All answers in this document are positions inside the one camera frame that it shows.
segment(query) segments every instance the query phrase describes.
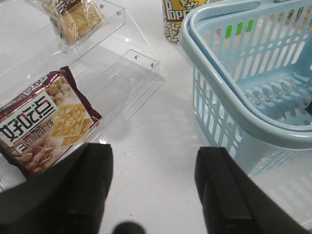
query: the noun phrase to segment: yellow cracker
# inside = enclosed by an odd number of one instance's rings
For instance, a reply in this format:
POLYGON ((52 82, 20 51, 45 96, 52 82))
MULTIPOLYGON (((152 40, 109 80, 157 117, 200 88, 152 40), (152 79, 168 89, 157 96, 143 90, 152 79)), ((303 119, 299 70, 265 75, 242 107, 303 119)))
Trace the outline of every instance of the yellow cracker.
POLYGON ((91 125, 93 124, 92 119, 86 118, 83 121, 81 132, 79 136, 71 136, 71 137, 66 137, 63 140, 63 143, 61 144, 62 148, 67 148, 69 146, 72 146, 76 142, 78 142, 90 129, 91 125))
POLYGON ((79 136, 85 115, 86 110, 81 103, 59 106, 53 118, 50 138, 79 136))

